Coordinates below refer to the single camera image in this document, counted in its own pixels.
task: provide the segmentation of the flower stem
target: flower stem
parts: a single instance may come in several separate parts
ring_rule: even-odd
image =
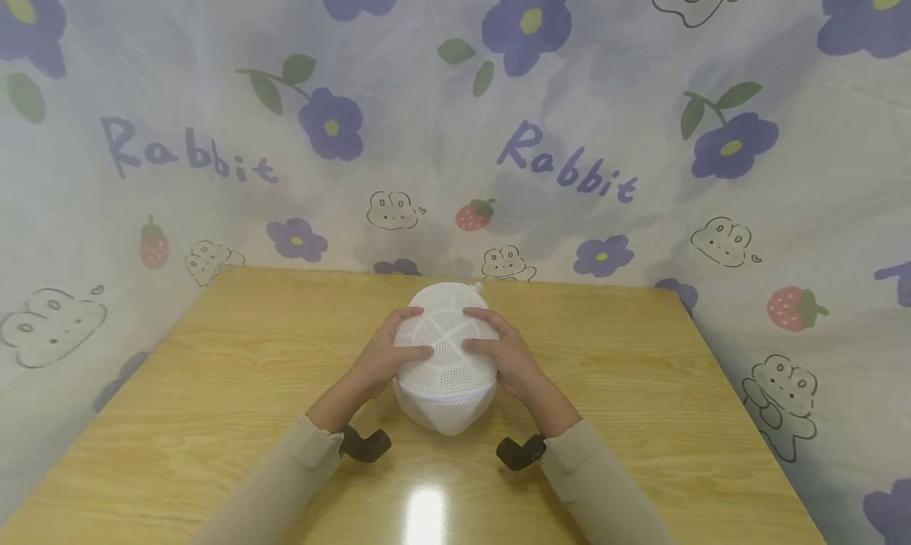
[[[695,92],[690,92],[689,90],[685,91],[683,96],[689,96],[689,97],[691,97],[691,99],[702,100],[703,104],[705,104],[706,106],[711,108],[712,112],[714,112],[716,115],[718,115],[718,119],[721,121],[721,126],[728,123],[728,121],[726,119],[724,119],[724,114],[721,114],[721,109],[718,108],[717,106],[715,106],[715,103],[712,102],[711,100],[707,99],[707,97],[704,97],[700,94],[696,94]]]
[[[270,74],[268,72],[263,72],[261,70],[256,70],[256,69],[238,69],[238,70],[235,70],[234,72],[236,72],[240,75],[260,74],[264,77],[269,77],[276,82],[281,82],[283,85],[286,85],[286,87],[288,87],[290,89],[297,90],[301,96],[305,97],[305,99],[307,99],[307,101],[310,101],[310,95],[307,94],[304,90],[297,88],[297,85],[290,84],[289,82],[285,82],[284,78],[279,77],[277,75]]]

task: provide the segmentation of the person's left hand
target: person's left hand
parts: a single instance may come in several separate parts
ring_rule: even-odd
[[[420,316],[424,308],[401,308],[390,313],[376,334],[367,342],[364,351],[348,370],[348,375],[361,384],[365,394],[375,399],[386,388],[402,365],[412,361],[431,358],[433,348],[430,346],[395,347],[395,329],[403,320]]]

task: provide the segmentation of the beige sleeve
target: beige sleeve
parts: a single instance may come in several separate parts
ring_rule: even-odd
[[[541,468],[589,543],[673,544],[654,505],[588,420],[545,442]]]
[[[193,535],[191,545],[280,543],[338,467],[343,436],[300,413],[278,443]]]

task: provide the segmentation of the fabric backdrop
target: fabric backdrop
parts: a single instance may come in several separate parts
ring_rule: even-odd
[[[829,543],[905,543],[910,25],[911,0],[0,1],[0,520],[247,264],[675,290]]]

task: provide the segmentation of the finger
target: finger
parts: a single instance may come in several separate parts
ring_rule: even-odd
[[[487,322],[493,329],[497,330],[500,337],[505,337],[513,329],[512,325],[503,316],[493,310],[466,308],[462,312],[465,312],[466,316],[476,317]]]
[[[396,347],[394,349],[395,358],[401,361],[402,365],[412,361],[425,361],[433,357],[433,348],[431,346],[416,347]]]
[[[421,313],[424,313],[424,308],[419,308],[418,306],[393,310],[378,331],[388,337],[391,341],[395,337],[395,329],[402,323],[402,320],[406,320],[409,317],[420,316]]]
[[[500,353],[500,340],[498,339],[467,339],[462,341],[462,349],[468,353],[486,355],[488,358],[496,359]]]

